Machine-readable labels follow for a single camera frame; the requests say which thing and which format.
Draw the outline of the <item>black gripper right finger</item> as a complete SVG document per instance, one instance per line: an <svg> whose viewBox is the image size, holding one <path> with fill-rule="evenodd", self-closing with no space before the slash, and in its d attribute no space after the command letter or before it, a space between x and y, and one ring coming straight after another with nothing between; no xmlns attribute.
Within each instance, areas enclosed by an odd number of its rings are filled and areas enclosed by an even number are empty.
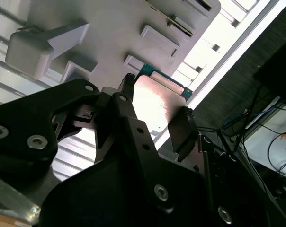
<svg viewBox="0 0 286 227"><path fill-rule="evenodd" d="M199 132L193 110L182 107L168 124L168 129L173 151L178 154L177 161L203 178L201 192L206 196L209 219L219 227L236 226L222 158L216 153L213 142Z"/></svg>

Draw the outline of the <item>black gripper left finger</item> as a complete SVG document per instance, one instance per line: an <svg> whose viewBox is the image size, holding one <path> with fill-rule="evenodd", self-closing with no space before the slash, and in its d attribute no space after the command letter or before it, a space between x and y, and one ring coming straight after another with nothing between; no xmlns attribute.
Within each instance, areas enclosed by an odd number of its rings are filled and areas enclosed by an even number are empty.
<svg viewBox="0 0 286 227"><path fill-rule="evenodd" d="M0 105L0 172L38 178L50 167L59 141L92 128L102 155L97 163L113 156L130 161L146 199L172 212L161 158L146 124L134 112L134 83L129 73L119 89L108 95L76 79Z"/></svg>

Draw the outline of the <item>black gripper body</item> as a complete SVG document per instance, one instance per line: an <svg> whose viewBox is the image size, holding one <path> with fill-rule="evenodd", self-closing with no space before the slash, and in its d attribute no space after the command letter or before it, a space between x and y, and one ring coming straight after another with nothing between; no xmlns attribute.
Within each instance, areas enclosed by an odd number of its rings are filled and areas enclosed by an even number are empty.
<svg viewBox="0 0 286 227"><path fill-rule="evenodd" d="M166 213L145 197L128 160L113 156L58 184L44 200L41 227L209 227L204 181L194 171L161 156L163 186L173 203Z"/></svg>

